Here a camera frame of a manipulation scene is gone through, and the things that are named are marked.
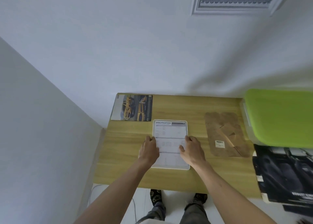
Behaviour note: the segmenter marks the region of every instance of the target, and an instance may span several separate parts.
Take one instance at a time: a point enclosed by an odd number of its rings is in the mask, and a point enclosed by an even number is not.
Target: jeans
[[[165,220],[166,208],[162,202],[158,202],[150,212],[141,218],[136,224],[143,222],[146,219]],[[194,200],[185,207],[185,213],[182,216],[180,224],[210,224],[203,204]]]

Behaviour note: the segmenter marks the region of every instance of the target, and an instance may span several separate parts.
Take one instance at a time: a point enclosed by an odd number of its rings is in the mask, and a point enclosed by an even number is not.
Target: leg
[[[160,221],[165,220],[166,208],[162,203],[162,194],[161,190],[153,190],[150,191],[150,198],[153,204],[153,208],[146,216],[141,218],[136,224],[143,222],[146,219],[156,219]]]
[[[180,224],[210,224],[203,204],[208,196],[206,194],[196,194],[192,203],[185,207]]]

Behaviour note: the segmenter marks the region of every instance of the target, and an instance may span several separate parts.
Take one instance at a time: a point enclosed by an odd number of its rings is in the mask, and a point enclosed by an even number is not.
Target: paper document
[[[186,121],[154,120],[152,135],[156,138],[160,156],[152,167],[167,169],[190,169],[181,157],[179,146],[185,148],[185,136],[188,135]]]

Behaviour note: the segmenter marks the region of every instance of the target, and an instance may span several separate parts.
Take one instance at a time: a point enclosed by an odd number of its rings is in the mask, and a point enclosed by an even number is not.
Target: kraft paper bag
[[[206,113],[204,119],[213,155],[250,156],[249,147],[235,113]]]

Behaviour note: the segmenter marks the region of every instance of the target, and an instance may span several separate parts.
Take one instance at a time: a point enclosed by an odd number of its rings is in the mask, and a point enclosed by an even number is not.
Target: sock
[[[161,193],[161,190],[151,189],[151,190],[150,190],[150,198],[151,198],[151,201],[152,201],[153,206],[154,206],[157,202],[162,202],[162,193]]]
[[[208,195],[207,194],[199,194],[196,193],[194,196],[194,200],[200,201],[202,204],[204,204],[208,199]]]

